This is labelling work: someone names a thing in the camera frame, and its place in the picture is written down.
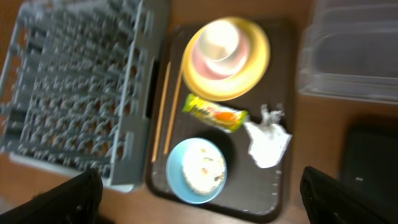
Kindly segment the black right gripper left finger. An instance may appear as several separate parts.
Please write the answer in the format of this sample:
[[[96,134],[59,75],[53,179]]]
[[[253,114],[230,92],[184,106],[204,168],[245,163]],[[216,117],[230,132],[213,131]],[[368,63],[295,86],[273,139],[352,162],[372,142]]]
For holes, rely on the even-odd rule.
[[[1,224],[95,223],[102,193],[101,176],[90,169],[1,214]]]

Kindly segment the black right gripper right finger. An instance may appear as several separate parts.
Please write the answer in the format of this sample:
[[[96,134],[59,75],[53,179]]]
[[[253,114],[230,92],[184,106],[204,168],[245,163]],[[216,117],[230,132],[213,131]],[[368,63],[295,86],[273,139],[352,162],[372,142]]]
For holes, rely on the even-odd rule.
[[[370,201],[329,175],[306,166],[300,181],[310,223],[397,223],[397,211]]]

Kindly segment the white paper napkin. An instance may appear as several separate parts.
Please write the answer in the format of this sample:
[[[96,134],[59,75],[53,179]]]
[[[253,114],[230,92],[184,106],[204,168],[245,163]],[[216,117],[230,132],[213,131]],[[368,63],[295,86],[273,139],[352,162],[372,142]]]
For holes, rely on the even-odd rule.
[[[261,115],[259,124],[247,116],[243,125],[251,140],[248,154],[259,168],[267,169],[281,162],[292,135],[279,123],[284,115],[283,110],[269,111],[264,104],[261,105]]]

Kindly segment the light blue bowl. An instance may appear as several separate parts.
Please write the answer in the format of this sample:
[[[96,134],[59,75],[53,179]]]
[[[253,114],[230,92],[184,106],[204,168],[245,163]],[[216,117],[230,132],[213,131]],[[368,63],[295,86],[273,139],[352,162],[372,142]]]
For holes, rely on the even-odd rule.
[[[170,153],[169,158],[167,159],[167,165],[165,169],[166,178],[169,187],[171,188],[171,191],[176,195],[176,197],[182,200],[183,202],[198,205],[198,204],[207,203],[216,198],[220,194],[226,183],[228,168],[226,165],[226,174],[224,181],[215,191],[213,191],[209,195],[196,194],[188,186],[182,173],[182,161],[184,155],[189,149],[193,147],[209,147],[211,149],[219,151],[223,157],[224,155],[214,143],[203,138],[186,139],[178,143],[172,149],[172,152]]]

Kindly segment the leftover rice with nuts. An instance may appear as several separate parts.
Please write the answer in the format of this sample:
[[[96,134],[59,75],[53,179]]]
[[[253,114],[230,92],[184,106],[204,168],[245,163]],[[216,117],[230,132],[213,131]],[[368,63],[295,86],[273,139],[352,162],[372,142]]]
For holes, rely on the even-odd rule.
[[[182,173],[192,191],[198,195],[209,195],[224,181],[224,157],[209,147],[193,147],[184,155]]]

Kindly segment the yellow green snack wrapper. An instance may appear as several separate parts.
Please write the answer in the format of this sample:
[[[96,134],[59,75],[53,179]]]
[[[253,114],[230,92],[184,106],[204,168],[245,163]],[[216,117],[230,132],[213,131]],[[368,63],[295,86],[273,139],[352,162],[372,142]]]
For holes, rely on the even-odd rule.
[[[182,111],[226,133],[233,133],[239,129],[248,115],[246,110],[236,110],[207,101],[192,93],[187,96]]]

